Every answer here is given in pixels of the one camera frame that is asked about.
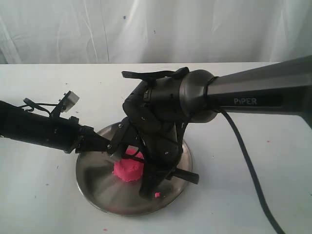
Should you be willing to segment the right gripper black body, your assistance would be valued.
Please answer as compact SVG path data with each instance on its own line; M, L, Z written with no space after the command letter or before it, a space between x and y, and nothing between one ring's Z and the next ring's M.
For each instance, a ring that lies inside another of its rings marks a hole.
M181 159L180 86L179 81L142 81L122 105L145 143L147 169L159 175L171 174Z

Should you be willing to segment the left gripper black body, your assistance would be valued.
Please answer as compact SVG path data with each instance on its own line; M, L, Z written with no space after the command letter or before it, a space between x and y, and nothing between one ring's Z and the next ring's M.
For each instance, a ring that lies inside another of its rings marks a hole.
M24 112L25 142L71 153L83 140L77 117L45 117Z

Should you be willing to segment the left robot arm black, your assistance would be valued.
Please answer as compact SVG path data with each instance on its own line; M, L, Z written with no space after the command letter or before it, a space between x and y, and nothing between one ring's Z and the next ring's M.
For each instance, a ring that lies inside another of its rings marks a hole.
M45 117L0 102L0 135L17 141L62 150L105 152L110 141L92 127L80 125L77 117Z

